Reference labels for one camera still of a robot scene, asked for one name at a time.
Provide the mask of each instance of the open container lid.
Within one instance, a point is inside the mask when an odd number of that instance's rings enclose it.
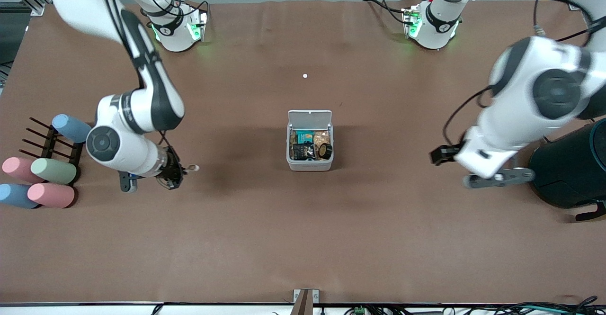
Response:
[[[293,129],[323,131],[331,126],[332,118],[330,110],[291,110],[288,125]]]

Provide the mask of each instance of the table surface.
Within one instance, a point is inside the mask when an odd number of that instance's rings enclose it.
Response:
[[[0,302],[281,302],[305,287],[323,302],[604,301],[606,223],[569,224],[526,185],[467,190],[463,168],[429,162],[446,118],[532,34],[532,4],[470,2],[440,51],[362,2],[212,6],[207,43],[160,50],[186,104],[169,139],[201,171],[124,194],[84,153],[74,207],[1,206]],[[556,2],[539,21],[553,38],[584,26]],[[101,97],[136,84],[120,45],[47,7],[0,99],[0,159],[26,148],[28,117],[92,121]],[[333,110],[331,171],[288,169],[294,108]]]

